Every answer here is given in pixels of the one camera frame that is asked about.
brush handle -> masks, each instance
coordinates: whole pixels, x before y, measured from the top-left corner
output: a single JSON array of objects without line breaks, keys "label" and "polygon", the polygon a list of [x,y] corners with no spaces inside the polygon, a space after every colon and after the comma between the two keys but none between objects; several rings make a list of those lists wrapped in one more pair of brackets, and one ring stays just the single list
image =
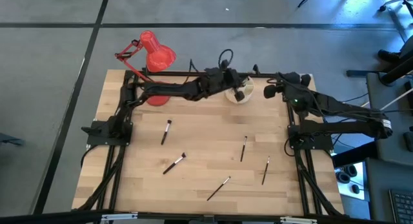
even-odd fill
[{"label": "brush handle", "polygon": [[163,145],[163,143],[165,142],[165,139],[166,139],[166,135],[167,135],[167,134],[168,134],[168,132],[166,132],[166,131],[163,133],[161,145]]},{"label": "brush handle", "polygon": [[164,172],[163,174],[165,175],[167,172],[169,172],[169,170],[171,170],[174,166],[176,165],[176,163],[171,164]]},{"label": "brush handle", "polygon": [[263,182],[261,183],[261,185],[264,185],[264,180],[265,180],[265,175],[267,174],[267,169],[268,169],[268,164],[265,165],[264,177],[263,177]]},{"label": "brush handle", "polygon": [[243,158],[244,158],[244,150],[245,150],[245,145],[243,145],[243,151],[241,153],[241,162],[243,161]]},{"label": "brush handle", "polygon": [[215,195],[215,193],[217,193],[218,190],[219,190],[220,188],[222,188],[222,186],[224,186],[224,184],[220,185],[220,186],[217,188],[217,190],[215,190],[215,192],[214,192],[213,194],[211,194],[211,196],[209,196],[209,198],[208,198],[206,201],[209,201],[209,199],[211,199],[211,197],[213,197],[213,196]]}]

lamp shade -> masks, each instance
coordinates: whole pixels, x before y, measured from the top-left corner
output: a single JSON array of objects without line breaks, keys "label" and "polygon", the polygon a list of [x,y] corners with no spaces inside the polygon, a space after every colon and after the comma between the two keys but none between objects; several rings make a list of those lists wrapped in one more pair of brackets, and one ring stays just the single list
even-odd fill
[{"label": "lamp shade", "polygon": [[140,37],[146,55],[146,65],[150,72],[160,72],[167,69],[176,59],[175,52],[164,45],[159,44],[156,36],[151,31],[144,31]]}]

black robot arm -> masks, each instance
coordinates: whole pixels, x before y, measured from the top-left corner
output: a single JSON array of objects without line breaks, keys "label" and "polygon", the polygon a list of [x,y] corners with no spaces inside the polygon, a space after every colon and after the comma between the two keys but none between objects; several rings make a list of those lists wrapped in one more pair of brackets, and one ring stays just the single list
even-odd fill
[{"label": "black robot arm", "polygon": [[[361,133],[376,139],[392,135],[391,122],[380,110],[358,107],[337,101],[331,96],[308,89],[311,77],[292,72],[276,73],[275,78],[264,89],[264,96],[271,98],[281,93],[300,118],[298,134],[344,134]],[[341,123],[316,123],[305,120],[308,114],[318,117],[341,116],[356,121]]]},{"label": "black robot arm", "polygon": [[[152,96],[182,97],[189,101],[199,101],[227,89],[235,90],[235,98],[241,101],[244,94],[237,91],[243,87],[248,76],[240,76],[235,69],[222,66],[207,68],[206,74],[183,84],[145,81],[138,83],[137,76],[127,71],[121,87],[121,95],[116,112],[107,121],[94,121],[91,127],[82,127],[88,134],[88,145],[128,145],[133,123],[130,115],[135,107],[142,105]],[[140,96],[137,89],[142,88]]]}]

red desk lamp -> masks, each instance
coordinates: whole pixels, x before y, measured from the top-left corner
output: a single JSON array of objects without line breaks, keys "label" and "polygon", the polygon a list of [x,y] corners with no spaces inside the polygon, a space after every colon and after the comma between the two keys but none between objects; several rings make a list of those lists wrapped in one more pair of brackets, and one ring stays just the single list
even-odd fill
[{"label": "red desk lamp", "polygon": [[[136,47],[133,52],[128,52],[131,47]],[[151,31],[144,31],[141,34],[140,40],[132,40],[132,42],[121,52],[115,54],[115,57],[123,62],[131,71],[137,74],[141,79],[150,81],[151,79],[144,76],[140,71],[136,70],[127,62],[134,54],[145,48],[148,54],[146,55],[146,67],[150,72],[161,72],[167,69],[176,59],[175,52],[164,45],[159,44],[155,34]],[[153,96],[146,102],[149,105],[161,106],[169,100],[169,96]]]}]

lamp base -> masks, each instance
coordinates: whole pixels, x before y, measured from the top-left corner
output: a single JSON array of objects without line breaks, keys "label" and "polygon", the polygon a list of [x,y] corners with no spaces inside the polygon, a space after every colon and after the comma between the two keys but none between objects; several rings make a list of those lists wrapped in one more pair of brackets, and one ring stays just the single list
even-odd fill
[{"label": "lamp base", "polygon": [[169,101],[170,96],[153,96],[150,97],[146,102],[152,106],[161,106]]}]

